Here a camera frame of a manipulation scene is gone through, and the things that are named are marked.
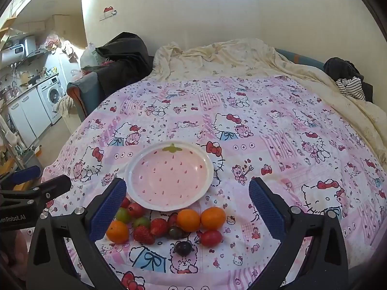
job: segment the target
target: ceiling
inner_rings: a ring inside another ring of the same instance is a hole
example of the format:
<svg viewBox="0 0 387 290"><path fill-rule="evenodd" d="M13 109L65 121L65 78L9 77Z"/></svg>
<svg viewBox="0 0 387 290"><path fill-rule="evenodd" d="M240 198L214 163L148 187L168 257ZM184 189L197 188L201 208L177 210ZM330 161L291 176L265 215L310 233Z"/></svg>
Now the ceiling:
<svg viewBox="0 0 387 290"><path fill-rule="evenodd" d="M44 21L53 14L81 15L81 0L31 0L18 15L15 24Z"/></svg>

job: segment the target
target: plastic bag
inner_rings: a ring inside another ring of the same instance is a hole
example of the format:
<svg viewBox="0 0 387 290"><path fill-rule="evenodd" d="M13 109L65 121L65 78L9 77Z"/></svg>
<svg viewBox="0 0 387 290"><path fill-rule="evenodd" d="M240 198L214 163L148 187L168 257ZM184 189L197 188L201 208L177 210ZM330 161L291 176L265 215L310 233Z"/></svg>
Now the plastic bag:
<svg viewBox="0 0 387 290"><path fill-rule="evenodd" d="M55 45L55 48L56 46L59 44L59 37L57 34L49 34L46 38L46 41L45 41L45 47L48 49L48 50L51 50L53 48L53 46Z"/></svg>
<svg viewBox="0 0 387 290"><path fill-rule="evenodd" d="M83 76L83 73L81 70L72 69L71 75L72 75L71 82L73 83L73 82L77 81L78 79L80 79Z"/></svg>
<svg viewBox="0 0 387 290"><path fill-rule="evenodd" d="M81 56L81 69L85 66L99 66L101 63L106 61L105 58L101 57L97 52L93 43L89 43L86 50Z"/></svg>

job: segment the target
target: door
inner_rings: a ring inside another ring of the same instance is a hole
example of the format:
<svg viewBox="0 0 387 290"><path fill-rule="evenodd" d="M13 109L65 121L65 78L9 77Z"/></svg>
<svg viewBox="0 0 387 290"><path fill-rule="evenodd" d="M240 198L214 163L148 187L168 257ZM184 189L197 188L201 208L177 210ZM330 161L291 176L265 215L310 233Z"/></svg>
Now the door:
<svg viewBox="0 0 387 290"><path fill-rule="evenodd" d="M27 121L26 115L21 106L22 98L13 101L8 106L8 111L11 116L12 122L15 124L17 130L19 131L24 143L27 147L30 147L36 136L32 131L30 124Z"/></svg>
<svg viewBox="0 0 387 290"><path fill-rule="evenodd" d="M23 95L21 105L28 123L34 131L36 137L39 137L51 124L51 120L47 115L42 101L40 100L36 87L31 89L27 94Z"/></svg>
<svg viewBox="0 0 387 290"><path fill-rule="evenodd" d="M55 105L60 100L60 94L58 92L58 88L56 86L52 86L50 89L47 90L48 95L48 101L51 104L51 106Z"/></svg>
<svg viewBox="0 0 387 290"><path fill-rule="evenodd" d="M60 73L59 75L64 76L64 79L62 79L62 77L61 77L60 81L63 82L61 84L62 87L67 88L67 84L73 80L73 74L71 73L71 71L73 69L80 70L81 67L79 66L78 61L76 61L74 59L69 61L67 55L65 53L63 53L62 51L60 51L60 49L58 49L58 50L59 51L56 51L56 53L58 55L60 68L61 68L62 73L63 73L63 75L61 75L62 73Z"/></svg>

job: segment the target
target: pink bedsheet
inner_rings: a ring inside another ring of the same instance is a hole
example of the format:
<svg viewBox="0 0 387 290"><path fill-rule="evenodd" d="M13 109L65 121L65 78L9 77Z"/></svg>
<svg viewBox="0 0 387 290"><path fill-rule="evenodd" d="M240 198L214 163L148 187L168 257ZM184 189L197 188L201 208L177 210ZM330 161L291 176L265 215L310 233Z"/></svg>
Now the pink bedsheet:
<svg viewBox="0 0 387 290"><path fill-rule="evenodd" d="M148 80L121 89L93 111L44 170L42 180L67 174L73 184L48 205L50 213L87 206L115 176L123 177L142 148L169 139L197 143L212 158L212 186L191 208L224 209L223 242L208 249L200 245L203 230L192 232L188 240L195 251L181 258L167 238L152 246L132 236L125 245L97 241L117 277L133 276L138 290L246 289L279 245L249 198L253 176L305 212L333 210L350 266L372 254L370 245L386 216L386 174L339 114L286 76ZM89 282L71 240L66 243L75 268ZM308 243L286 282L297 274Z"/></svg>

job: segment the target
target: strawberry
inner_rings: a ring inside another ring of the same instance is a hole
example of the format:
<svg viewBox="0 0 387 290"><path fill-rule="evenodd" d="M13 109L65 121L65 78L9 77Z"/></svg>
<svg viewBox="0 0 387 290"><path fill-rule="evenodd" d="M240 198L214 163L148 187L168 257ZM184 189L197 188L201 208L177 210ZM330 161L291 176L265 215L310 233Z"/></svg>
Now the strawberry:
<svg viewBox="0 0 387 290"><path fill-rule="evenodd" d="M134 229L133 238L143 244L154 243L154 236L150 234L150 231L146 226L138 226Z"/></svg>
<svg viewBox="0 0 387 290"><path fill-rule="evenodd" d="M168 232L168 222L163 218L153 219L150 223L150 233L155 237L162 237Z"/></svg>
<svg viewBox="0 0 387 290"><path fill-rule="evenodd" d="M168 217L168 227L176 226L177 213L172 213Z"/></svg>

